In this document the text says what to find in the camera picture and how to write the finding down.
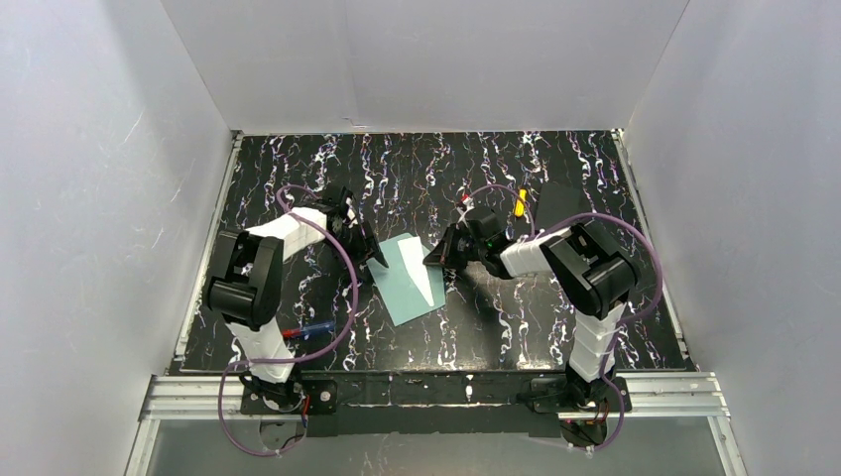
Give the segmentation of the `teal envelope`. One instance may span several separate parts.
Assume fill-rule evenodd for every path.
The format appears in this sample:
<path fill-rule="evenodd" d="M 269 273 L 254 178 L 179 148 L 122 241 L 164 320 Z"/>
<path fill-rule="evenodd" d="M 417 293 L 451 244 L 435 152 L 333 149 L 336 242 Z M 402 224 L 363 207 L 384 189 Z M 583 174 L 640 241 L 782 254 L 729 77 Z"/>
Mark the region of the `teal envelope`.
<path fill-rule="evenodd" d="M 408 323 L 411 320 L 438 310 L 444 307 L 446 301 L 443 271 L 441 268 L 426 266 L 434 297 L 433 305 L 426 304 L 421 293 L 409 277 L 398 247 L 398 242 L 410 237 L 418 236 L 404 233 L 380 243 L 381 249 L 389 264 L 389 269 L 382 267 L 374 259 L 367 261 L 368 269 L 374 279 L 379 295 L 392 323 L 396 326 Z M 422 247 L 424 256 L 426 256 L 429 251 L 424 245 Z"/>

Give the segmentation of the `beige letter paper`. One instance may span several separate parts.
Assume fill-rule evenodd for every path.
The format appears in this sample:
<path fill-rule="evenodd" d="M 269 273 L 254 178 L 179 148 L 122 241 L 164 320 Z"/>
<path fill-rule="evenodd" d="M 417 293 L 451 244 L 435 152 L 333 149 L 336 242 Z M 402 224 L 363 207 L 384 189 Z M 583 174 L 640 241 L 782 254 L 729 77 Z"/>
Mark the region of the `beige letter paper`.
<path fill-rule="evenodd" d="M 423 263 L 424 252 L 419 237 L 410 237 L 398 242 L 406 271 L 420 292 L 427 305 L 434 304 L 431 284 L 426 266 Z"/>

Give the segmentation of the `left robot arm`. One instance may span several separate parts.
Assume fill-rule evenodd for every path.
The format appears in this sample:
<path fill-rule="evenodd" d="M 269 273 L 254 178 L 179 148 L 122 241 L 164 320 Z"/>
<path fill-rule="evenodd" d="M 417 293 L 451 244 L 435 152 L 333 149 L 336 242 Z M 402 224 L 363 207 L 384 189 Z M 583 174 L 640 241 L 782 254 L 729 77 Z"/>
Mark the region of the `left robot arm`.
<path fill-rule="evenodd" d="M 356 210 L 344 185 L 329 185 L 305 204 L 262 225 L 218 233 L 205 274 L 201 302 L 221 318 L 244 351 L 251 375 L 283 384 L 298 358 L 276 323 L 284 265 L 305 248 L 328 242 L 350 275 L 351 305 L 359 300 L 361 266 L 387 263 L 370 223 Z"/>

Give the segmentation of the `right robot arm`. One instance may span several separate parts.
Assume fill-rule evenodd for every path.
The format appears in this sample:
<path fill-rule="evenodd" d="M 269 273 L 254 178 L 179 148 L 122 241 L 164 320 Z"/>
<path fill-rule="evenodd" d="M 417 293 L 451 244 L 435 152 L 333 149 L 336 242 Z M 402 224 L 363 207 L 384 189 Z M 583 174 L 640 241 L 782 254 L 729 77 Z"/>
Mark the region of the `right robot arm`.
<path fill-rule="evenodd" d="M 603 228 L 605 222 L 626 229 L 638 240 L 644 238 L 627 222 L 587 212 L 540 234 L 513 240 L 491 208 L 473 207 L 446 228 L 423 262 L 448 270 L 479 262 L 502 280 L 553 275 L 575 310 L 566 383 L 589 396 L 607 383 L 614 366 L 613 335 L 642 276 L 626 248 Z"/>

